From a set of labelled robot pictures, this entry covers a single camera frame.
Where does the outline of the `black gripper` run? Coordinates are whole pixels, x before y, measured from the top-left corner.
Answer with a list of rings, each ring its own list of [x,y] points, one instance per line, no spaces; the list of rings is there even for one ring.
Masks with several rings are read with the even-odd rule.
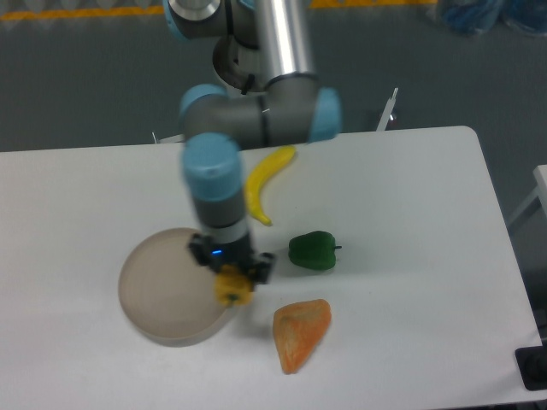
[[[234,265],[245,270],[245,276],[253,284],[266,284],[274,268],[274,254],[257,254],[249,233],[230,243],[219,243],[215,238],[194,233],[187,248],[196,263],[219,272],[224,265]]]

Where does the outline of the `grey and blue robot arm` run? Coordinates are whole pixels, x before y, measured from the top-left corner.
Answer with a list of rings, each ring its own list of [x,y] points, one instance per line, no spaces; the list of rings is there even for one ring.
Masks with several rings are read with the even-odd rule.
[[[245,149],[313,143],[342,127],[338,93],[317,79],[305,1],[166,1],[169,28],[184,39],[233,41],[258,54],[241,96],[197,85],[181,99],[181,171],[199,233],[189,250],[215,273],[231,269],[252,284],[268,281],[275,258],[253,248],[240,154]]]

